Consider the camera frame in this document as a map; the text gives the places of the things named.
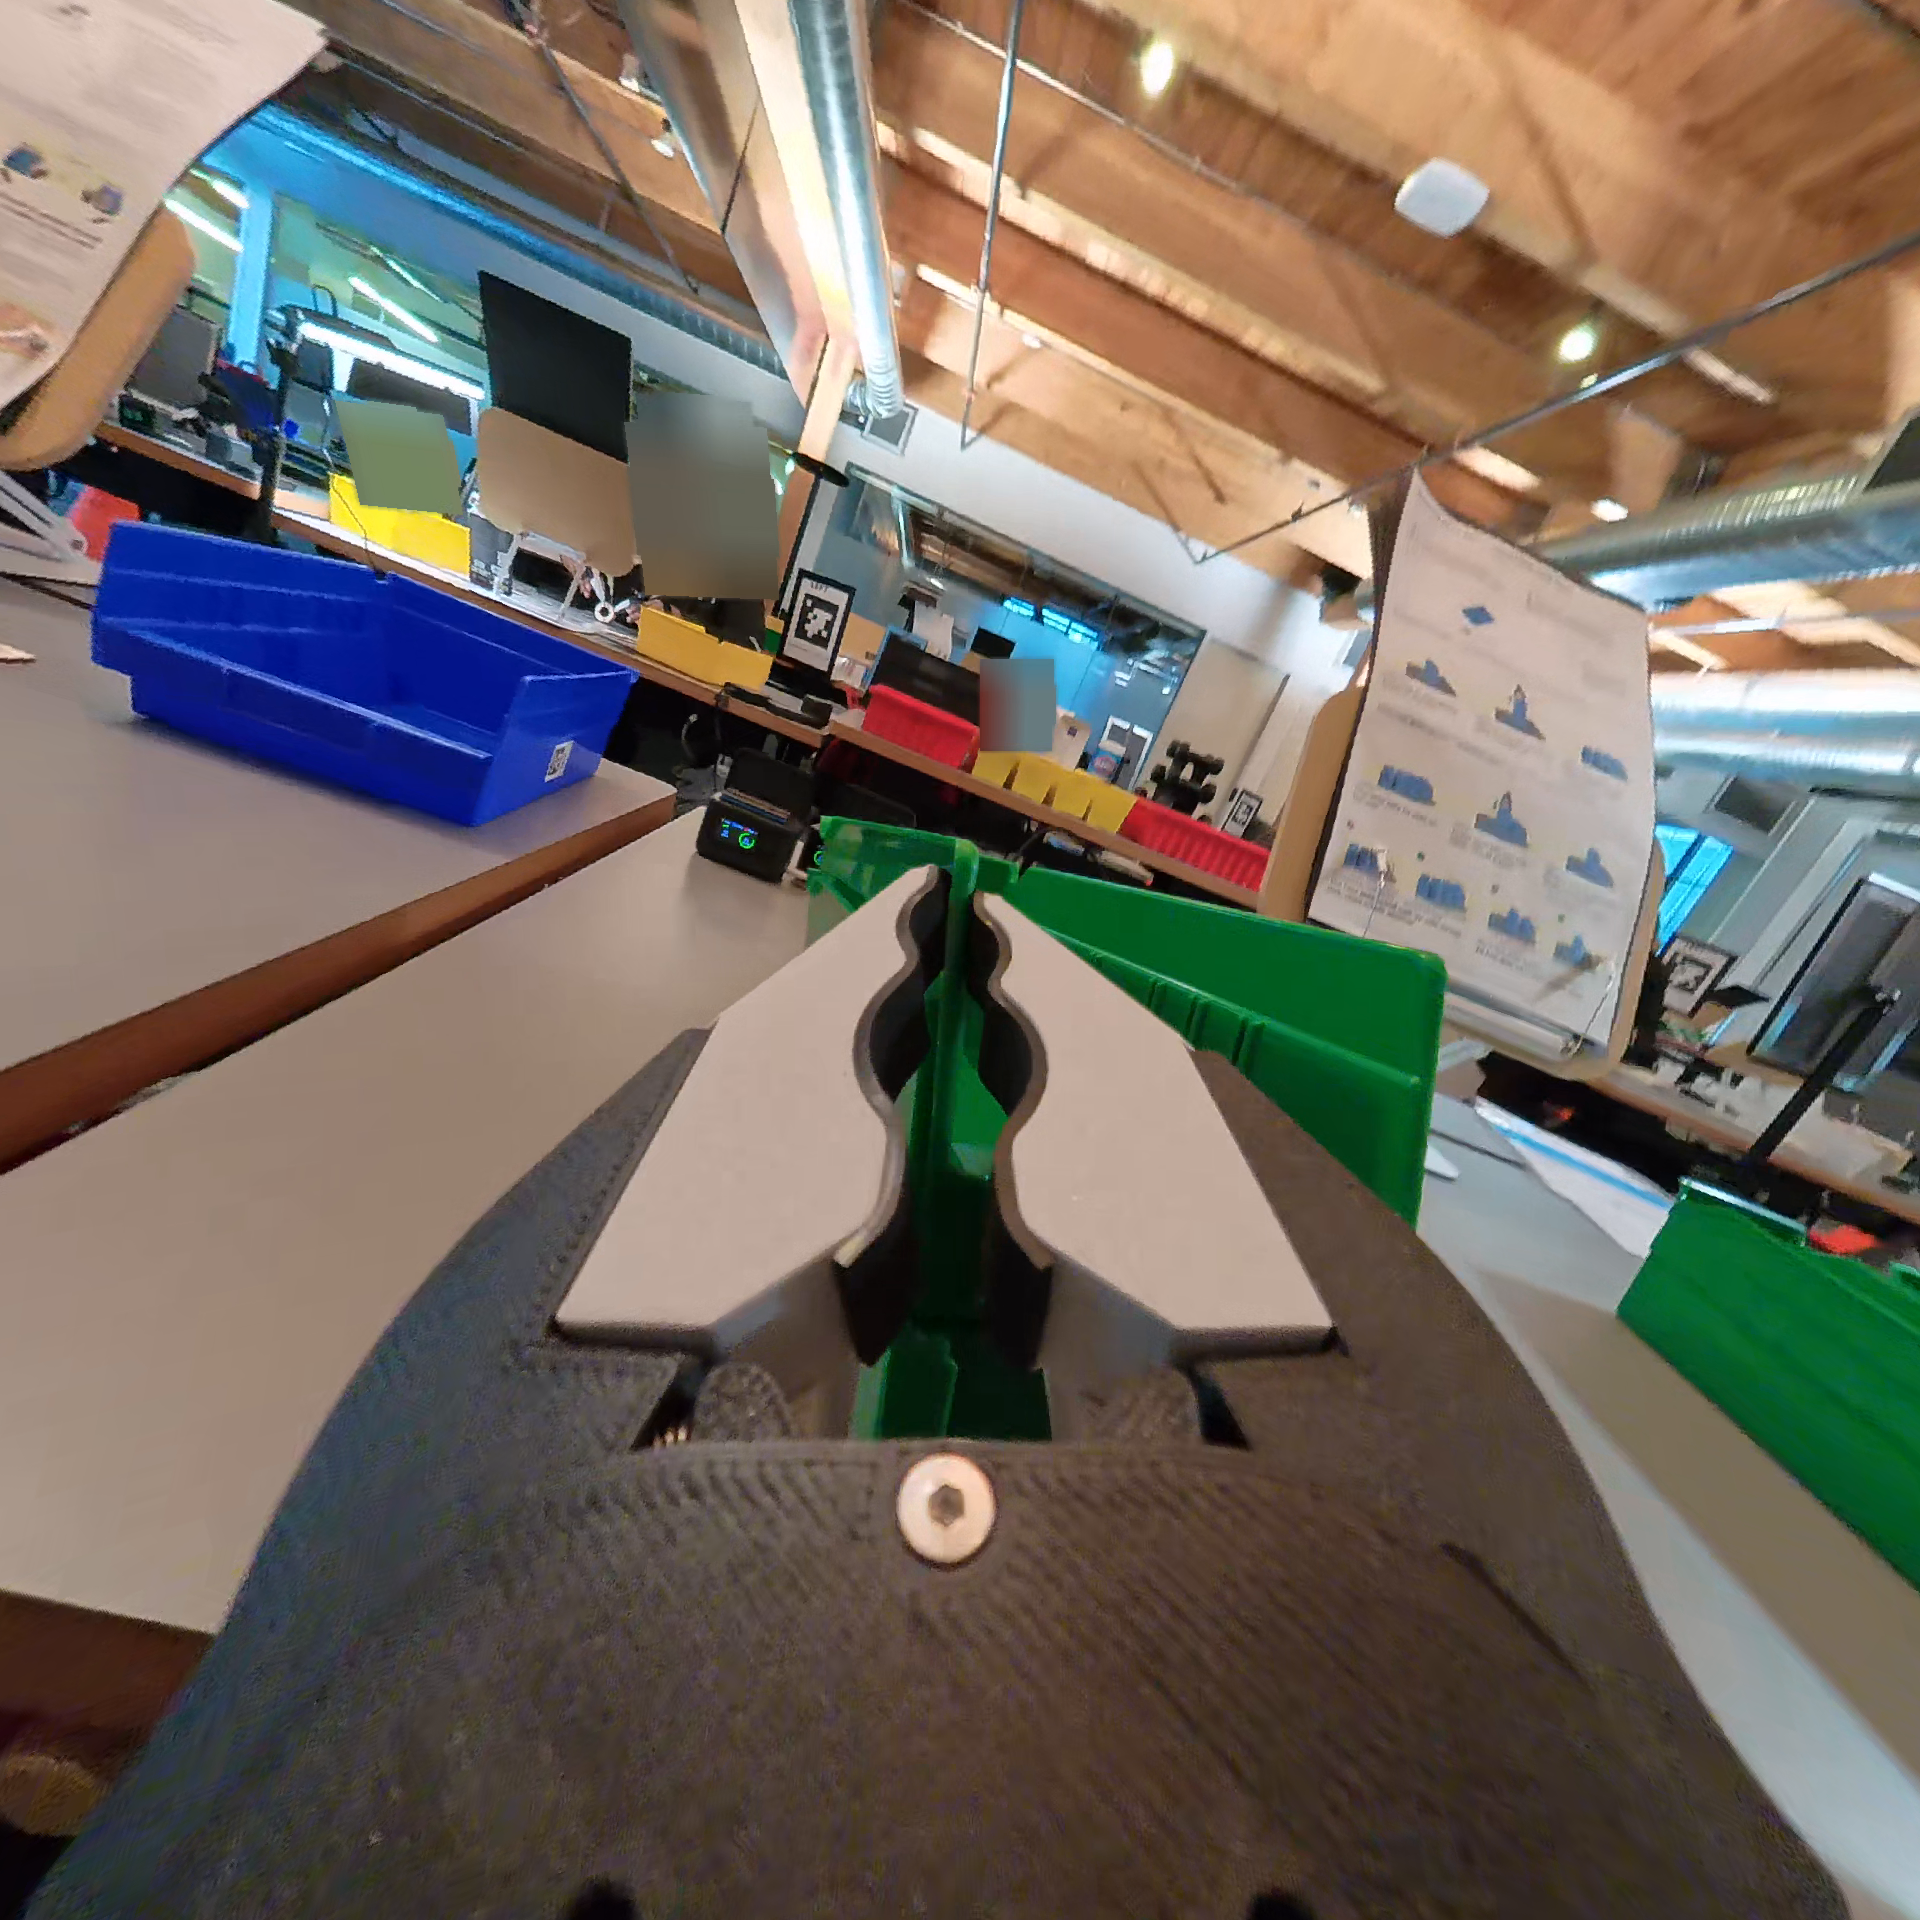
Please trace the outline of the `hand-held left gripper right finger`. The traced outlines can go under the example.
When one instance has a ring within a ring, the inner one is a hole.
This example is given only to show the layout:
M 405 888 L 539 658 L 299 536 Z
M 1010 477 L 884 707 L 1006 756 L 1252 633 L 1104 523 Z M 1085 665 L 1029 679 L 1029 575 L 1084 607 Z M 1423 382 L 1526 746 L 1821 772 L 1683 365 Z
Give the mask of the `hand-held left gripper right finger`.
M 972 1002 L 1006 1114 L 981 1302 L 1055 1428 L 1164 1368 L 1330 1342 L 1331 1308 L 1187 1038 L 997 895 L 972 898 Z

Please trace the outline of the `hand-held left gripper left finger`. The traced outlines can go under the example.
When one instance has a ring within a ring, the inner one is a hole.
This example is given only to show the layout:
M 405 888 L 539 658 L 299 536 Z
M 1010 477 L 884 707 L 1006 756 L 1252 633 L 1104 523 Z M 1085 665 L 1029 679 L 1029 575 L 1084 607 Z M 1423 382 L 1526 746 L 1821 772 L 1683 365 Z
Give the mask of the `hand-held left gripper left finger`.
M 557 1329 L 752 1364 L 800 1428 L 849 1428 L 914 1290 L 909 1117 L 949 876 L 919 865 L 706 1030 Z

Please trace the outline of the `green plastic bin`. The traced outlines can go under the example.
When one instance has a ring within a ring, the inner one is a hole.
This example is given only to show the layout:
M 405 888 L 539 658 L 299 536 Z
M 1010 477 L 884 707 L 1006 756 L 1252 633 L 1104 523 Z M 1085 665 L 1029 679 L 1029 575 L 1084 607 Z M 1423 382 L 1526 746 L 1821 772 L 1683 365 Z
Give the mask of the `green plastic bin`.
M 1261 921 L 1055 865 L 1020 867 L 971 840 L 829 815 L 807 833 L 807 934 L 822 937 L 906 867 L 1007 895 L 1095 972 L 1192 1047 L 1224 1056 L 1402 1221 L 1423 1208 L 1442 972 L 1410 951 Z M 990 1159 L 1006 1111 L 977 1070 L 981 1012 L 933 988 L 930 1056 L 906 1082 L 925 1276 L 906 1329 L 859 1368 L 855 1439 L 1042 1439 L 1042 1374 L 997 1354 L 981 1302 Z
M 1918 1271 L 1683 1185 L 1620 1319 L 1918 1587 Z

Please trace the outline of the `grey desk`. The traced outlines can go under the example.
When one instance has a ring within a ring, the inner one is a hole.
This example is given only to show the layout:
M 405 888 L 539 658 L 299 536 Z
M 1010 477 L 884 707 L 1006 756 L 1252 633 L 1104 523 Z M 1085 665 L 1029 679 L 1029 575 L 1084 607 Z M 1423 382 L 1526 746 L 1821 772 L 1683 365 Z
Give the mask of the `grey desk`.
M 804 902 L 648 833 L 4 1174 L 4 1712 L 147 1728 L 321 1415 L 515 1174 L 793 957 Z M 1650 1354 L 1640 1261 L 1439 1106 L 1423 1237 L 1547 1395 L 1702 1703 L 1918 1914 L 1918 1591 Z
M 4 585 L 4 1166 L 664 828 L 628 768 L 457 828 L 137 718 L 78 595 Z

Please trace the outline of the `black charging case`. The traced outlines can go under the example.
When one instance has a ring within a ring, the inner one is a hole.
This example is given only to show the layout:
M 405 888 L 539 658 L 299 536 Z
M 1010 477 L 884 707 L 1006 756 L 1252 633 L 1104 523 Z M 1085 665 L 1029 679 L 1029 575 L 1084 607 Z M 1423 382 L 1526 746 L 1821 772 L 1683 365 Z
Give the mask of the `black charging case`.
M 696 854 L 738 875 L 780 882 L 813 821 L 812 768 L 738 750 L 706 799 Z

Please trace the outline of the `red plastic bin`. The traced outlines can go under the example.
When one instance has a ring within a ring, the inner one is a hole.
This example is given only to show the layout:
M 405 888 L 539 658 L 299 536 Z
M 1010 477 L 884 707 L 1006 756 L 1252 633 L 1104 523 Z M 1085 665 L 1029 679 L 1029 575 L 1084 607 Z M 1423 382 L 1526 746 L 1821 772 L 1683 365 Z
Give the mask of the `red plastic bin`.
M 862 700 L 859 733 L 942 768 L 968 772 L 978 753 L 978 723 L 899 685 L 875 685 Z
M 1198 875 L 1211 875 L 1214 881 L 1247 891 L 1261 891 L 1268 865 L 1268 850 L 1262 846 L 1149 799 L 1133 802 L 1119 833 L 1133 846 L 1164 854 Z

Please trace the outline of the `white and blue paper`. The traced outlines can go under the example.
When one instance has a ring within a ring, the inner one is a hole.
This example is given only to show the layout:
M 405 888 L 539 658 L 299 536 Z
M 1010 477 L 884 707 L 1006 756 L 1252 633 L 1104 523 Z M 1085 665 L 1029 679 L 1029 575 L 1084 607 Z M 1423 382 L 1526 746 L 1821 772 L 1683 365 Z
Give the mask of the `white and blue paper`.
M 1636 1258 L 1650 1254 L 1675 1208 L 1675 1196 L 1636 1170 L 1547 1131 L 1484 1098 L 1437 1093 L 1430 1135 L 1485 1153 L 1501 1164 L 1523 1164 L 1541 1186 Z

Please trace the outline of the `yellow plastic bin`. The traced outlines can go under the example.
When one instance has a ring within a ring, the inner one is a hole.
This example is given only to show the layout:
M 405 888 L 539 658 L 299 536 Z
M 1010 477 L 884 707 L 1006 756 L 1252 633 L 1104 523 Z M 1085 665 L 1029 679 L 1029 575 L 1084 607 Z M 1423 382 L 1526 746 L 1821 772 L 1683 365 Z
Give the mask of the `yellow plastic bin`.
M 661 668 L 706 685 L 767 685 L 773 658 L 749 643 L 722 640 L 697 623 L 664 607 L 639 607 L 638 655 Z
M 444 572 L 468 572 L 468 526 L 419 510 L 379 510 L 360 498 L 350 475 L 329 475 L 328 517 L 348 537 L 390 550 Z

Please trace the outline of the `white sheet with blue pictures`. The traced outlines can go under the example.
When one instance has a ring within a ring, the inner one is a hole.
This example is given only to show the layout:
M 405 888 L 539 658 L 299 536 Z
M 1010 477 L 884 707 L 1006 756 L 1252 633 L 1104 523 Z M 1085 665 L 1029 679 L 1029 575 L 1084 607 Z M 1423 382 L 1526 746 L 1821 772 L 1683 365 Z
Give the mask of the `white sheet with blue pictures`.
M 1646 613 L 1414 475 L 1305 918 L 1444 970 L 1447 1020 L 1547 1067 L 1620 1054 L 1646 972 Z

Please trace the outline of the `black and white tag sign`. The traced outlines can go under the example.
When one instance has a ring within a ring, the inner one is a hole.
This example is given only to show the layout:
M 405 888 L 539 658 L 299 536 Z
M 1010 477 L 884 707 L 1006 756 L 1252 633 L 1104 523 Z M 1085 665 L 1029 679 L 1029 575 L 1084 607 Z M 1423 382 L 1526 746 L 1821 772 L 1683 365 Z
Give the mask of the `black and white tag sign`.
M 852 585 L 803 568 L 793 575 L 783 616 L 780 660 L 807 673 L 830 678 L 852 607 Z

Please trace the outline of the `blue plastic bin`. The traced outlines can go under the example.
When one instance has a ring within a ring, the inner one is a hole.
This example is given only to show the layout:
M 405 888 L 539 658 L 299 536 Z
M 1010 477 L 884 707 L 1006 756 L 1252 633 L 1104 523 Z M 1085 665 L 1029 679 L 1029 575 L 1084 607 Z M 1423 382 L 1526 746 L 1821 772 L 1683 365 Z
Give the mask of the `blue plastic bin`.
M 146 520 L 108 537 L 91 652 L 143 718 L 464 828 L 592 779 L 638 682 L 398 572 Z

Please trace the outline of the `computer monitor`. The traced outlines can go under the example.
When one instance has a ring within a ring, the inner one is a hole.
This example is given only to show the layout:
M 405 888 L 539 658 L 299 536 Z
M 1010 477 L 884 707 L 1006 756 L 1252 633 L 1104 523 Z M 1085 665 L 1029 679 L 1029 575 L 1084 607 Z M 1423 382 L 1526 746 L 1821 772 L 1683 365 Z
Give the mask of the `computer monitor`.
M 1750 1038 L 1763 1067 L 1856 1093 L 1918 1046 L 1918 888 L 1859 876 Z

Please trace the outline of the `black sheet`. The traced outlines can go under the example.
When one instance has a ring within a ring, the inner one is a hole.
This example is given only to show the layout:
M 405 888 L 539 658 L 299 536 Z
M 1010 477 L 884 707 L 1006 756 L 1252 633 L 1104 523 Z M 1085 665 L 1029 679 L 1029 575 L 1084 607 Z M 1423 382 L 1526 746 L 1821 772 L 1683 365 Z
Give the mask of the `black sheet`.
M 493 272 L 477 275 L 477 296 L 493 407 L 623 464 L 632 342 Z

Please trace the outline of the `white ceiling access point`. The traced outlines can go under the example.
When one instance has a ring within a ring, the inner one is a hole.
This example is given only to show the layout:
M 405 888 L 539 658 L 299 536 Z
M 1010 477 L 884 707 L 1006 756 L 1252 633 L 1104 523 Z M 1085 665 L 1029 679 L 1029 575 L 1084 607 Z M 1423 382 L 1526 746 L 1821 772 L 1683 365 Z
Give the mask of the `white ceiling access point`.
M 1410 168 L 1392 193 L 1392 210 L 1430 238 L 1475 227 L 1489 203 L 1492 185 L 1447 155 L 1428 155 Z

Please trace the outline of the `white printed instruction sheet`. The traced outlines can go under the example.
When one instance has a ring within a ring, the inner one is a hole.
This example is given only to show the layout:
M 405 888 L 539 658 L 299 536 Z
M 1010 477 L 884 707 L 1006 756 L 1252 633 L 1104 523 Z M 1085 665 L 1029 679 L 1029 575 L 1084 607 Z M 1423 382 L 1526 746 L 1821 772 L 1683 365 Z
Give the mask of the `white printed instruction sheet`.
M 185 168 L 321 42 L 283 3 L 4 5 L 4 406 L 62 365 Z

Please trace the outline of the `silver spiral duct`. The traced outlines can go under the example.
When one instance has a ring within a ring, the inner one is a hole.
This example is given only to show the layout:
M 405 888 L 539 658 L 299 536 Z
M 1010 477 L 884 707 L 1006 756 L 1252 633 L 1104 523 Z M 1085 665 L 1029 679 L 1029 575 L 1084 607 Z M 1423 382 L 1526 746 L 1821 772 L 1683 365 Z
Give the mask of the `silver spiral duct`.
M 1918 799 L 1915 668 L 1654 673 L 1650 714 L 1659 768 Z
M 870 420 L 903 411 L 893 255 L 881 207 L 881 151 L 867 3 L 790 3 L 804 103 L 822 151 L 829 206 L 852 303 Z

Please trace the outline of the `silver duct with vent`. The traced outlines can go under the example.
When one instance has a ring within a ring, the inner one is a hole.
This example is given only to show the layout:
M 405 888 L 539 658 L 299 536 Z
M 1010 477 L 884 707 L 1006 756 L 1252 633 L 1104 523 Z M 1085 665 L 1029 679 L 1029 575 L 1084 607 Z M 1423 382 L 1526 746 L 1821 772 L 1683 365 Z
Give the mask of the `silver duct with vent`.
M 1915 572 L 1918 413 L 1866 466 L 1701 492 L 1541 542 L 1534 553 L 1643 611 L 1679 607 L 1725 587 Z

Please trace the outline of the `silver rectangular duct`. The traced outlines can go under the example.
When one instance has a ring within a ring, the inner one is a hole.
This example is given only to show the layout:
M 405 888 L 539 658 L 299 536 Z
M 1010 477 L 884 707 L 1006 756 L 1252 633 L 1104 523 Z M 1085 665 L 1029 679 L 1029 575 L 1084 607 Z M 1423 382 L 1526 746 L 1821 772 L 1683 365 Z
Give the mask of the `silver rectangular duct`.
M 812 398 L 829 317 L 738 3 L 621 3 L 616 10 L 780 365 L 797 397 Z

